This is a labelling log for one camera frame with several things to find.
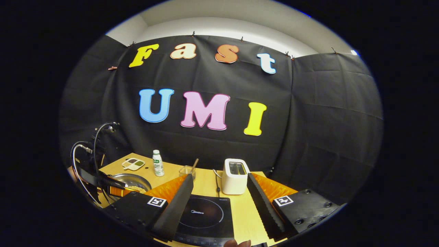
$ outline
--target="midea logo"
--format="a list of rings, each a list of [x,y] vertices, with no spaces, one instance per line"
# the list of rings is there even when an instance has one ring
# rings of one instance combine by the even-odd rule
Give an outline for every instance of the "midea logo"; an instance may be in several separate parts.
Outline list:
[[[203,212],[198,212],[198,211],[195,211],[195,210],[191,210],[191,213],[193,213],[193,214],[204,214]]]

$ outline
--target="hand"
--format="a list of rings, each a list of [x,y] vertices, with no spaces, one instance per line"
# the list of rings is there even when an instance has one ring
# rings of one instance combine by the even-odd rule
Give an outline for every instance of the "hand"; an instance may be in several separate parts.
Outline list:
[[[232,240],[227,241],[224,244],[224,247],[250,247],[251,245],[252,245],[252,242],[250,240],[238,244],[236,242],[236,240],[232,239]]]

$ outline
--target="ceiling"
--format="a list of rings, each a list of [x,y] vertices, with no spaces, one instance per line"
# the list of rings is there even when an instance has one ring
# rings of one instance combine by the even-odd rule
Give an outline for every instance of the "ceiling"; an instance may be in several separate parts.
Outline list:
[[[287,5],[270,0],[171,0],[139,14],[148,26],[192,17],[222,17],[263,25],[293,37],[319,53],[351,48],[329,28]]]

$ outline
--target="wooden table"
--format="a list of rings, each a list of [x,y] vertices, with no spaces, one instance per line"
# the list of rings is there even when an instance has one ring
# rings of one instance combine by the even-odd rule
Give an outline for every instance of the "wooden table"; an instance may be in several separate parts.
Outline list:
[[[138,158],[140,160],[145,161],[145,165],[143,165],[137,171],[132,170],[124,170],[122,167],[122,162],[124,162],[128,158]],[[154,174],[154,166],[151,158],[147,158],[144,156],[137,155],[135,153],[131,153],[125,157],[120,158],[119,160],[101,168],[100,170],[105,174],[115,175],[119,173],[131,173],[136,174],[141,177],[144,177],[151,184],[152,188],[155,188],[169,180],[177,178],[179,176],[179,170],[183,166],[171,164],[167,162],[163,162],[163,170],[165,171],[165,175],[162,177],[157,177]],[[194,180],[194,189],[192,190],[193,195],[199,196],[218,196],[218,192],[216,191],[216,175],[212,170],[209,169],[200,169],[195,168],[195,180]],[[217,171],[218,175],[222,175],[223,171]],[[264,173],[254,172],[258,175],[264,176]],[[218,178],[218,186],[221,188],[221,179]],[[253,202],[252,197],[250,196],[250,192],[248,189],[245,190],[245,193],[242,195],[225,195],[221,192],[219,193],[220,197],[228,197],[230,198],[230,206],[232,210],[232,220],[233,220],[233,230],[234,237],[238,243],[251,240],[252,245],[267,243],[268,246],[275,245],[276,243],[285,241],[286,239],[280,240],[278,242],[274,242],[273,239],[269,239],[267,233],[262,224],[261,218],[259,217],[258,211],[256,210],[256,206]],[[108,206],[107,201],[99,193],[99,200],[102,202],[101,206]],[[179,243],[176,241],[172,242],[162,242],[160,240],[155,239],[158,242],[164,243],[166,245],[172,247],[191,247],[193,245],[188,245],[184,243]]]

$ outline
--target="white bottle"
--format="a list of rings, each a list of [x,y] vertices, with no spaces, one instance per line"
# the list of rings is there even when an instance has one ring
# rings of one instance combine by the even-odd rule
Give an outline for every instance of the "white bottle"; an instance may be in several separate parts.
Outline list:
[[[152,151],[152,161],[154,162],[153,164],[155,175],[158,177],[165,175],[165,171],[163,170],[162,157],[160,156],[160,152],[158,150]]]

